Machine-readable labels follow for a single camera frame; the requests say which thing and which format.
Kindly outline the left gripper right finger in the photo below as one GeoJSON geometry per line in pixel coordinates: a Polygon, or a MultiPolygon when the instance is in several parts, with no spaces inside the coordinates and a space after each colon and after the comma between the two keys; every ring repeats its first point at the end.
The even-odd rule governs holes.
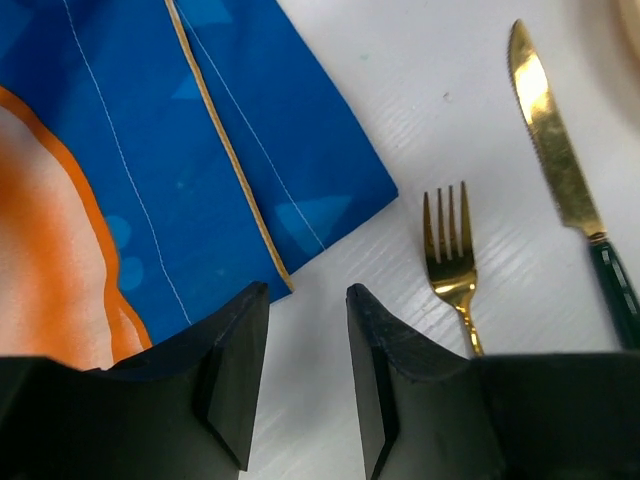
{"type": "Polygon", "coordinates": [[[370,479],[635,479],[634,352],[467,359],[346,294],[365,473],[370,479]]]}

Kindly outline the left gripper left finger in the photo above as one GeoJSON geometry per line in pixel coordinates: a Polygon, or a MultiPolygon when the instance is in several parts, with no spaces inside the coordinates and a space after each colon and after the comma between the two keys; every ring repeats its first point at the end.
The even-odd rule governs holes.
{"type": "Polygon", "coordinates": [[[5,479],[235,479],[248,467],[265,284],[107,370],[1,361],[5,479]]]}

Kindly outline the blue cartoon placemat cloth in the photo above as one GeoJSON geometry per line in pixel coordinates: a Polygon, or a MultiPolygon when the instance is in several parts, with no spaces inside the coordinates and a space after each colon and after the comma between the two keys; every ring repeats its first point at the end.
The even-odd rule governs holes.
{"type": "Polygon", "coordinates": [[[1,352],[107,369],[397,188],[274,1],[1,5],[1,352]]]}

